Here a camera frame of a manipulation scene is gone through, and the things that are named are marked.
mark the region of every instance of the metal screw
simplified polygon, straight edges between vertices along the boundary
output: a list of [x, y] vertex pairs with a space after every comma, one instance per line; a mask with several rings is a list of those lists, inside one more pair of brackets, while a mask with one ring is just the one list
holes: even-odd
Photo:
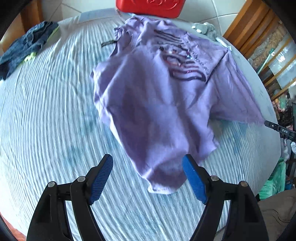
[[219, 178], [217, 176], [215, 176], [215, 175], [212, 175], [211, 176], [211, 180], [214, 181], [214, 182], [216, 182], [216, 181], [219, 180]]
[[55, 185], [55, 182], [50, 182], [50, 183], [48, 184], [48, 187], [49, 187], [49, 188], [52, 188], [54, 185]]
[[245, 181], [242, 181], [242, 182], [241, 182], [241, 185], [242, 185], [243, 187], [247, 187], [247, 186], [248, 186], [248, 183], [245, 182]]
[[77, 178], [77, 181], [80, 182], [80, 183], [81, 182], [84, 182], [85, 181], [85, 177], [84, 176], [78, 177]]

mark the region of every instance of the wrinkled fabric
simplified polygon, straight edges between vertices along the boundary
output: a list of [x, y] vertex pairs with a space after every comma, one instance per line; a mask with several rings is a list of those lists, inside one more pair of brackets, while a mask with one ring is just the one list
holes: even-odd
[[186, 180], [182, 157], [200, 162], [218, 146], [209, 118], [263, 124], [249, 84], [225, 47], [169, 20], [133, 16], [91, 73], [94, 104], [153, 193]]
[[43, 21], [15, 40], [0, 57], [0, 80], [6, 80], [28, 55], [37, 53], [58, 26], [55, 22]]

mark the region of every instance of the blue gripper pad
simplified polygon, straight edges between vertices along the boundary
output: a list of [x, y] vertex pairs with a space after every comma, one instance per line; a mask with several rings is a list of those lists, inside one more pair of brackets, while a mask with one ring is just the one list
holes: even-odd
[[90, 205], [92, 205], [94, 201], [99, 200], [102, 194], [113, 168], [113, 157], [106, 154], [100, 161], [99, 165], [95, 168], [100, 168], [100, 170], [91, 185], [91, 196], [88, 200]]
[[196, 198], [202, 201], [203, 204], [206, 204], [207, 195], [206, 195], [205, 185], [200, 179], [200, 177], [198, 176], [198, 173], [194, 170], [194, 167], [190, 162], [189, 158], [191, 158], [194, 161], [194, 159], [190, 155], [185, 155], [182, 161], [183, 170], [185, 172], [185, 175], [188, 178], [188, 181], [192, 187], [192, 190]]

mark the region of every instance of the tiled floor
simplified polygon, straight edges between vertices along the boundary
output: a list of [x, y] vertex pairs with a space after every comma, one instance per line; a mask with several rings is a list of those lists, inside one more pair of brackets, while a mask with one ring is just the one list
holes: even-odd
[[[186, 0], [179, 18], [209, 22], [224, 34], [245, 0]], [[42, 0], [45, 20], [60, 21], [96, 9], [115, 7], [115, 0]]]

